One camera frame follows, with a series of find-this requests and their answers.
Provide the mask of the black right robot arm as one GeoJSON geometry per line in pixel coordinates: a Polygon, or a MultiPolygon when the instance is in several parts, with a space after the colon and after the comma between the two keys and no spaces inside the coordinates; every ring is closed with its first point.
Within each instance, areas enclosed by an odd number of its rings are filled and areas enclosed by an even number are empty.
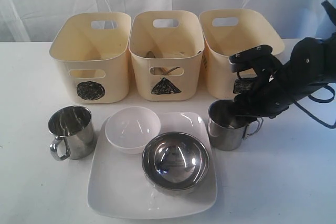
{"type": "Polygon", "coordinates": [[[253,69],[250,88],[235,96],[230,111],[235,116],[274,118],[303,98],[317,103],[335,99],[335,34],[328,39],[306,37],[281,63],[273,48],[261,44],[229,57],[232,72],[253,69]]]}

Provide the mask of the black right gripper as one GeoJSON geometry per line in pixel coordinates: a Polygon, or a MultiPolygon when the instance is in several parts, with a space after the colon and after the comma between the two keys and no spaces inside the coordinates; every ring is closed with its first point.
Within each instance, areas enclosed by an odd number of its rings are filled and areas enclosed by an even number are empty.
{"type": "Polygon", "coordinates": [[[234,98],[239,115],[274,118],[288,109],[290,102],[284,90],[290,72],[289,60],[282,63],[272,55],[270,45],[259,45],[229,56],[228,61],[231,72],[253,69],[257,75],[250,89],[234,98]]]}

